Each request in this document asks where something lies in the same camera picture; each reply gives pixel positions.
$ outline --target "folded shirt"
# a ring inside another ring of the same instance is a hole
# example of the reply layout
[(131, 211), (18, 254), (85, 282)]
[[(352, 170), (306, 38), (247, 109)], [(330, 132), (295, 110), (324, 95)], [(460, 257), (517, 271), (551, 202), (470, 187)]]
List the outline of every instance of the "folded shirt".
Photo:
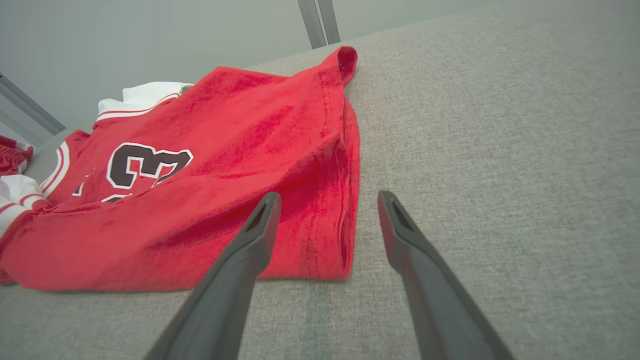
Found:
[(291, 77), (218, 67), (101, 101), (41, 185), (0, 177), (0, 281), (41, 290), (192, 288), (260, 198), (282, 196), (263, 278), (343, 279), (360, 139), (341, 47)]

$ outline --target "gray fabric surface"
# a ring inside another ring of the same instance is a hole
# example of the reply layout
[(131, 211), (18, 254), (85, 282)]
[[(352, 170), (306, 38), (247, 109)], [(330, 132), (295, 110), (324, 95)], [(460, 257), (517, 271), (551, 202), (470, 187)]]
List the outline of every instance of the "gray fabric surface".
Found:
[[(362, 142), (353, 272), (259, 282), (241, 359), (419, 356), (385, 258), (380, 189), (517, 358), (640, 357), (639, 12), (576, 4), (492, 6), (350, 42)], [(293, 74), (334, 48), (253, 70)], [(141, 358), (186, 295), (0, 288), (0, 358)]]

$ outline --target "white trim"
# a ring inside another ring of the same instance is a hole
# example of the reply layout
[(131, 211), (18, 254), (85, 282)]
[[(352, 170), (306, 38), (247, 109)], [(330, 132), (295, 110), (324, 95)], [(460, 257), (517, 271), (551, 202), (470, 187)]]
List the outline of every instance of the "white trim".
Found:
[(64, 179), (67, 174), (67, 170), (69, 169), (69, 146), (67, 145), (67, 142), (63, 142), (62, 145), (60, 145), (60, 151), (62, 152), (62, 168), (60, 169), (58, 176), (56, 176), (51, 185), (49, 185), (49, 188), (44, 191), (45, 197), (48, 197), (51, 192), (56, 189), (62, 179)]
[(4, 235), (4, 232), (11, 226), (13, 221), (20, 216), (27, 209), (19, 204), (12, 203), (10, 201), (4, 201), (0, 203), (0, 208), (12, 204), (8, 208), (4, 209), (0, 213), (0, 234)]
[(153, 107), (149, 108), (149, 109), (145, 109), (145, 110), (141, 110), (141, 111), (135, 111), (135, 112), (113, 112), (113, 113), (106, 113), (106, 114), (102, 114), (98, 116), (98, 119), (96, 119), (96, 122), (100, 121), (100, 120), (105, 120), (105, 119), (111, 119), (113, 117), (133, 117), (133, 116), (138, 116), (138, 115), (143, 115), (146, 114), (148, 112), (150, 112), (151, 110), (155, 109), (156, 106), (162, 104), (163, 102), (169, 100), (169, 99), (176, 99), (178, 97), (178, 94), (171, 94), (168, 95), (166, 97), (163, 97), (156, 105), (154, 105)]
[(135, 117), (143, 115), (163, 102), (175, 99), (186, 89), (188, 83), (156, 81), (122, 90), (122, 101), (104, 99), (98, 103), (96, 122), (114, 117)]
[(49, 185), (49, 183), (53, 180), (53, 177), (58, 173), (58, 170), (60, 169), (60, 165), (62, 164), (62, 155), (60, 154), (59, 147), (56, 149), (56, 155), (58, 156), (58, 163), (56, 164), (56, 168), (53, 169), (51, 175), (49, 175), (49, 177), (45, 181), (43, 181), (42, 184), (40, 184), (41, 189), (44, 189)]

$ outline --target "red fabric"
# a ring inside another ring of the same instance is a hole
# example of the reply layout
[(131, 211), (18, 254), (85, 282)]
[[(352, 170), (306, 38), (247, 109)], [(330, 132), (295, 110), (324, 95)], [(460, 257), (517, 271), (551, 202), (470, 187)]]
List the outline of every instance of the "red fabric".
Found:
[(21, 174), (32, 157), (32, 146), (0, 136), (0, 176)]
[[(58, 169), (63, 179), (48, 196), (53, 208), (25, 211), (0, 240), (4, 281), (41, 290), (192, 288), (272, 191), (282, 196), (282, 217), (261, 277), (348, 277), (360, 139), (344, 86), (356, 61), (341, 47), (291, 77), (220, 67), (148, 113), (71, 134), (68, 169)], [(129, 158), (132, 187), (116, 188), (108, 170), (124, 143), (193, 158), (155, 186), (175, 167), (145, 177)], [(113, 195), (126, 196), (103, 202)]]

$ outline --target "metal frame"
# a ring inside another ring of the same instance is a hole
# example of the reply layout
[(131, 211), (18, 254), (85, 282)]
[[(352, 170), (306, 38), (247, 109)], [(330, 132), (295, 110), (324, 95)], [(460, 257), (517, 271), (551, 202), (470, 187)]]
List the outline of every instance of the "metal frame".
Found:
[(66, 127), (57, 121), (51, 114), (38, 105), (29, 95), (25, 94), (15, 84), (13, 84), (6, 76), (0, 74), (0, 94), (12, 102), (18, 109), (29, 115), (35, 122), (44, 127), (48, 132), (55, 135)]

